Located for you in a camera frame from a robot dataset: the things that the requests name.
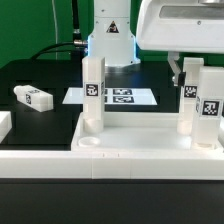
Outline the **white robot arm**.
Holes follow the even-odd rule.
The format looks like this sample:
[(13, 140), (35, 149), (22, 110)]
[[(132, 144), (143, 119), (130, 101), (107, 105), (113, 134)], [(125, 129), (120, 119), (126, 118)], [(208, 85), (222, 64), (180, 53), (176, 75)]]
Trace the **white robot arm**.
[(184, 83), (181, 52), (224, 54), (224, 0), (142, 0), (135, 32), (130, 16), (131, 0), (94, 0), (88, 54), (126, 67), (139, 62), (137, 49), (166, 51), (176, 85)]

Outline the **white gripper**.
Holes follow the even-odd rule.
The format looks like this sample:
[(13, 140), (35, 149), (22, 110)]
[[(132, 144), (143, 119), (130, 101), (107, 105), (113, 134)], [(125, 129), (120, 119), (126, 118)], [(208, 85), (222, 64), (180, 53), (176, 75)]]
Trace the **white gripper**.
[(169, 51), (172, 81), (183, 86), (178, 52), (224, 54), (224, 0), (142, 0), (136, 41), (142, 50)]

